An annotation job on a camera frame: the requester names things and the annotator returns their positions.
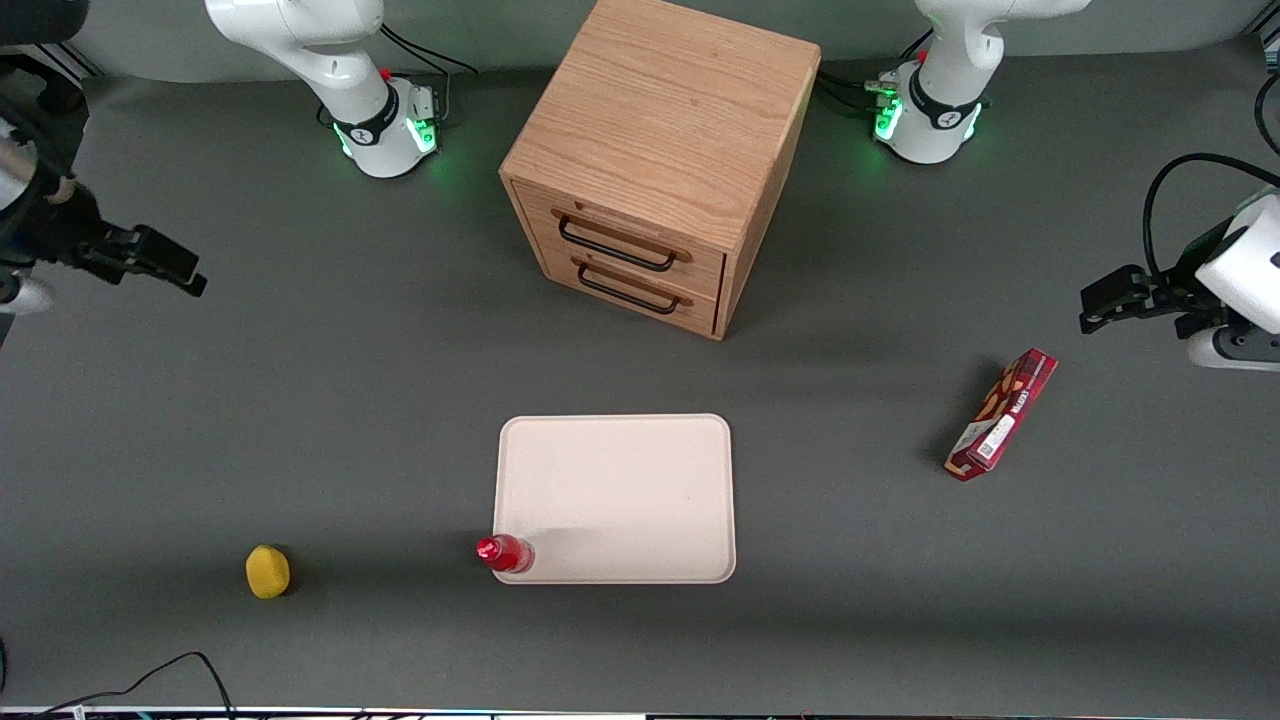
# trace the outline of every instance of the wooden drawer cabinet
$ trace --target wooden drawer cabinet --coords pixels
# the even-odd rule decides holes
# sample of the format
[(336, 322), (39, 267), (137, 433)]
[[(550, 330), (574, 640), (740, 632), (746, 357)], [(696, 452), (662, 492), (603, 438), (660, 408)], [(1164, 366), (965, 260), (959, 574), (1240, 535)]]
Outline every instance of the wooden drawer cabinet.
[(722, 340), (818, 61), (660, 0), (599, 0), (499, 170), (543, 273)]

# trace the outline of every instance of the cable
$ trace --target cable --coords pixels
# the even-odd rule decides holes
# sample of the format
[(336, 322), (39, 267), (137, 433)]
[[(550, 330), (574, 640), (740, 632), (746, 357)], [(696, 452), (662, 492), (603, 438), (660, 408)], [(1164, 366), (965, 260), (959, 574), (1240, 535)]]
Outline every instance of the cable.
[(851, 90), (861, 90), (863, 88), (863, 83), (860, 83), (860, 82), (849, 81), (849, 79), (845, 79), (842, 77), (833, 76), (833, 74), (828, 73), (827, 70), (822, 70), (822, 69), (818, 70), (818, 79), (824, 79), (824, 81), (829, 82), (831, 85), (838, 85), (840, 87), (847, 87), (847, 88), (851, 88)]
[(1244, 160), (1238, 160), (1235, 158), (1229, 158), (1226, 155), (1217, 155), (1215, 152), (1190, 152), (1188, 155), (1183, 155), (1180, 158), (1170, 160), (1167, 165), (1165, 165), (1164, 168), (1161, 168), (1158, 173), (1156, 173), (1156, 178), (1151, 181), (1151, 187), (1147, 190), (1147, 201), (1142, 206), (1142, 251), (1147, 256), (1147, 270), (1151, 273), (1152, 279), (1156, 281), (1156, 286), (1160, 287), (1160, 290), (1165, 293), (1165, 296), (1170, 301), (1175, 302), (1179, 307), (1181, 307), (1188, 313), (1198, 314), (1199, 310), (1193, 307), (1184, 299), (1174, 296), (1172, 290), (1169, 287), (1169, 279), (1165, 277), (1165, 274), (1160, 269), (1160, 265), (1156, 263), (1155, 242), (1152, 241), (1151, 237), (1151, 219), (1156, 211), (1156, 195), (1160, 193), (1160, 187), (1165, 183), (1165, 178), (1167, 178), (1169, 174), (1172, 173), (1175, 169), (1188, 163), (1213, 163), (1217, 165), (1226, 165), (1228, 168), (1233, 168), (1247, 176), (1252, 176), (1275, 187), (1280, 187), (1280, 176), (1268, 173), (1267, 170), (1263, 170), (1257, 165), (1245, 163)]
[(413, 51), (413, 47), (417, 47), (416, 45), (413, 47), (410, 47), (410, 45), (412, 45), (411, 42), (406, 41), (406, 40), (401, 40), (399, 36), (397, 36), (394, 32), (388, 31), (385, 26), (383, 26), (381, 33), (387, 37), (387, 40), (390, 40), (397, 47), (399, 47), (404, 53), (410, 54), (415, 59), (417, 59), (417, 60), (420, 60), (420, 61), (422, 61), (422, 63), (425, 63), (428, 65), (431, 65), (433, 68), (435, 68), (435, 70), (438, 73), (440, 73), (440, 74), (444, 76), (444, 109), (439, 113), (439, 122), (443, 123), (444, 120), (449, 119), (449, 110), (453, 106), (453, 101), (452, 101), (452, 95), (453, 95), (453, 73), (451, 73), (449, 70), (442, 68), (440, 65), (433, 63), (431, 60), (429, 60), (429, 59), (424, 58), (422, 55), (417, 54), (416, 51)]
[(828, 86), (828, 85), (824, 85), (824, 83), (819, 82), (818, 83), (818, 90), (822, 91), (823, 95), (826, 95), (827, 97), (831, 97), (836, 102), (840, 102), (845, 108), (851, 108), (851, 109), (854, 109), (854, 110), (856, 110), (859, 113), (869, 114), (868, 109), (865, 106), (856, 105), (852, 101), (845, 100), (844, 97), (836, 95), (836, 91), (831, 86)]
[(435, 50), (431, 50), (431, 49), (428, 49), (428, 47), (422, 47), (421, 45), (417, 45), (415, 42), (411, 42), (408, 40), (406, 40), (404, 36), (402, 36), (401, 33), (398, 33), (394, 29), (392, 29), (390, 26), (388, 26), (387, 23), (383, 23), (383, 31), (381, 32), (387, 37), (390, 37), (390, 38), (396, 40), (397, 45), (401, 45), (401, 46), (407, 45), (408, 47), (412, 47), (415, 50), (421, 50), (422, 53), (426, 53), (428, 55), (431, 55), (433, 58), (439, 58), (439, 59), (444, 60), (445, 63), (453, 63), (454, 65), (457, 65), (460, 68), (465, 68), (467, 70), (471, 70), (475, 74), (480, 74), (480, 70), (475, 69), (474, 65), (463, 63), (462, 60), (456, 60), (456, 59), (449, 58), (448, 55), (445, 55), (443, 53), (436, 53)]
[(205, 664), (205, 667), (209, 669), (209, 674), (212, 675), (212, 678), (214, 678), (214, 684), (218, 685), (218, 696), (223, 701), (223, 708), (227, 711), (227, 717), (228, 719), (236, 717), (234, 711), (232, 710), (230, 696), (227, 694), (227, 685), (223, 684), (223, 679), (221, 679), (221, 676), (218, 675), (218, 670), (214, 669), (214, 664), (210, 662), (209, 657), (204, 652), (200, 652), (200, 651), (184, 652), (184, 653), (179, 655), (178, 657), (174, 657), (173, 660), (165, 662), (164, 665), (160, 665), (159, 667), (155, 667), (155, 669), (147, 671), (147, 674), (145, 674), (141, 678), (138, 678), (137, 680), (134, 680), (134, 683), (132, 685), (129, 685), (128, 688), (125, 688), (123, 691), (106, 691), (106, 692), (87, 694), (84, 697), (78, 697), (76, 700), (68, 700), (67, 702), (58, 703), (58, 705), (50, 707), (49, 710), (45, 710), (44, 712), (32, 712), (32, 714), (28, 714), (28, 715), (20, 715), (19, 717), (35, 719), (35, 720), (45, 720), (45, 719), (52, 717), (60, 710), (65, 710), (68, 707), (74, 707), (77, 705), (84, 705), (86, 702), (90, 702), (92, 700), (99, 700), (99, 698), (104, 698), (104, 697), (127, 696), (127, 694), (132, 693), (133, 691), (138, 689), (138, 687), (142, 683), (150, 680), (151, 676), (155, 675), (156, 673), (160, 673), (161, 670), (164, 670), (164, 669), (169, 667), (170, 665), (178, 662), (179, 660), (183, 660), (183, 659), (187, 659), (187, 657), (198, 657), (200, 661)]
[(1280, 15), (1280, 5), (1275, 6), (1270, 13), (1267, 13), (1267, 17), (1254, 23), (1253, 29), (1251, 29), (1249, 33), (1261, 31), (1263, 27), (1266, 27), (1267, 23), (1275, 19), (1276, 15)]
[(68, 68), (61, 60), (58, 59), (56, 55), (54, 55), (52, 53), (50, 53), (47, 47), (45, 47), (44, 45), (37, 45), (36, 49), (40, 50), (41, 53), (44, 53), (46, 58), (49, 58), (50, 60), (52, 60), (55, 65), (58, 65), (59, 68), (61, 68), (63, 73), (67, 76), (67, 79), (73, 79), (76, 82), (79, 82), (79, 79), (81, 79), (79, 73), (77, 73), (77, 72), (72, 70), (70, 68)]
[(442, 76), (449, 74), (449, 70), (442, 68), (440, 65), (438, 65), (436, 63), (433, 63), (431, 60), (424, 58), (422, 55), (415, 53), (413, 49), (410, 47), (407, 42), (404, 42), (403, 40), (399, 40), (397, 36), (392, 35), (392, 32), (388, 31), (385, 27), (383, 27), (383, 29), (379, 31), (379, 32), (381, 32), (383, 36), (387, 37), (387, 40), (390, 40), (397, 47), (399, 47), (404, 53), (408, 53), (410, 55), (412, 55), (419, 61), (426, 63), (428, 65), (431, 65), (433, 68), (435, 68), (435, 72), (440, 73)]
[(911, 53), (915, 53), (916, 50), (919, 50), (920, 46), (924, 45), (924, 41), (928, 40), (928, 38), (931, 38), (931, 37), (933, 37), (933, 28), (932, 27), (928, 29), (928, 32), (925, 32), (915, 42), (913, 42), (910, 47), (908, 47), (906, 50), (902, 50), (902, 54), (899, 55), (899, 59), (905, 60), (906, 58), (910, 58)]
[(1267, 129), (1266, 115), (1262, 111), (1267, 102), (1267, 94), (1275, 87), (1276, 81), (1280, 81), (1280, 74), (1268, 77), (1267, 82), (1262, 83), (1262, 88), (1258, 90), (1258, 96), (1253, 100), (1253, 122), (1258, 126), (1258, 132), (1262, 135), (1262, 140), (1266, 141), (1267, 147), (1276, 155), (1280, 155), (1280, 145), (1271, 137), (1271, 131)]
[[(933, 36), (933, 28), (929, 28), (929, 31), (925, 32), (924, 35), (922, 35), (920, 37), (918, 37), (915, 40), (915, 42), (911, 44), (910, 47), (908, 47), (906, 50), (902, 50), (902, 54), (899, 55), (899, 59), (906, 59), (906, 58), (909, 58), (911, 55), (911, 53), (915, 53), (920, 47), (920, 45), (924, 45), (924, 41), (928, 40), (932, 36)], [(835, 76), (835, 74), (828, 73), (827, 70), (823, 70), (823, 69), (818, 69), (818, 79), (819, 81), (827, 81), (831, 85), (836, 85), (836, 86), (840, 86), (840, 87), (847, 87), (849, 90), (863, 90), (863, 83), (845, 79), (845, 78), (842, 78), (840, 76)], [(854, 104), (849, 102), (847, 100), (836, 96), (836, 94), (833, 94), (831, 91), (831, 88), (820, 87), (820, 90), (823, 90), (829, 97), (832, 97), (836, 102), (840, 102), (841, 105), (847, 105), (850, 108), (854, 108), (855, 110), (863, 110), (863, 111), (867, 110), (865, 108), (854, 105)]]
[(90, 64), (88, 64), (88, 63), (87, 63), (87, 61), (84, 60), (84, 58), (83, 58), (83, 56), (81, 56), (79, 51), (77, 51), (77, 50), (72, 50), (72, 47), (70, 47), (69, 45), (67, 45), (65, 42), (58, 42), (56, 45), (58, 45), (58, 47), (59, 47), (59, 49), (60, 49), (60, 50), (61, 50), (63, 53), (67, 53), (67, 56), (68, 56), (68, 58), (70, 58), (72, 60), (76, 60), (76, 64), (77, 64), (77, 65), (79, 65), (81, 68), (83, 68), (83, 69), (84, 69), (84, 72), (86, 72), (86, 73), (88, 73), (88, 77), (99, 77), (99, 76), (101, 76), (101, 74), (102, 74), (102, 73), (97, 72), (96, 69), (93, 69), (93, 68), (92, 68), (92, 67), (91, 67), (91, 65), (90, 65)]

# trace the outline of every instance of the plastic tray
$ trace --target plastic tray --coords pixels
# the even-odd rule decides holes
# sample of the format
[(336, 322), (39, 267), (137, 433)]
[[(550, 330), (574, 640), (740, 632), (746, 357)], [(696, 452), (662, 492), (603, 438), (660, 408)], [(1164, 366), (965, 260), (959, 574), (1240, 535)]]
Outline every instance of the plastic tray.
[(507, 584), (712, 584), (733, 574), (733, 469), (718, 415), (515, 418), (494, 533), (534, 546)]

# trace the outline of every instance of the cardboard box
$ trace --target cardboard box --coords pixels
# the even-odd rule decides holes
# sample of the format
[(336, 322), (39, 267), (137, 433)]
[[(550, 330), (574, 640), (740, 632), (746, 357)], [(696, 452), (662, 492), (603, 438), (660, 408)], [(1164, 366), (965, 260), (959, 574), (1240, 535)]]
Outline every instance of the cardboard box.
[(942, 466), (961, 482), (993, 469), (1055, 368), (1057, 360), (1034, 347), (1005, 368)]

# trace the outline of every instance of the black metal handle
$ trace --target black metal handle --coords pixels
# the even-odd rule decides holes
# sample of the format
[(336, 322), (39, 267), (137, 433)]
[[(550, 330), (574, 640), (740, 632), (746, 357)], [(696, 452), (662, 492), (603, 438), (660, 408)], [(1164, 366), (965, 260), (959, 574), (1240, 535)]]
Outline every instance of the black metal handle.
[(678, 297), (672, 297), (671, 299), (671, 305), (663, 307), (662, 305), (654, 305), (653, 302), (649, 302), (648, 300), (640, 300), (639, 297), (627, 295), (627, 293), (622, 292), (621, 290), (614, 290), (614, 288), (612, 288), (612, 287), (609, 287), (607, 284), (602, 284), (602, 283), (598, 283), (595, 281), (588, 279), (586, 278), (588, 269), (589, 268), (588, 268), (586, 263), (582, 263), (581, 265), (577, 266), (577, 282), (585, 284), (586, 287), (589, 287), (589, 288), (591, 288), (594, 291), (603, 292), (604, 295), (608, 295), (608, 296), (612, 296), (612, 297), (617, 297), (618, 300), (623, 300), (623, 301), (630, 302), (632, 305), (637, 305), (637, 306), (644, 307), (645, 310), (648, 310), (650, 313), (657, 313), (659, 315), (671, 315), (672, 313), (676, 311), (676, 307), (680, 307), (680, 299)]
[(579, 247), (585, 247), (588, 250), (602, 252), (604, 255), (608, 255), (609, 258), (622, 260), (623, 263), (631, 263), (632, 265), (644, 268), (646, 270), (653, 270), (654, 273), (666, 273), (676, 263), (676, 252), (673, 251), (668, 251), (666, 263), (653, 263), (650, 260), (645, 260), (644, 258), (636, 258), (635, 255), (628, 255), (621, 250), (614, 250), (612, 247), (600, 245), (599, 242), (586, 240), (582, 236), (573, 234), (568, 232), (568, 223), (570, 223), (568, 215), (561, 215), (561, 237), (572, 242), (573, 245), (577, 245)]

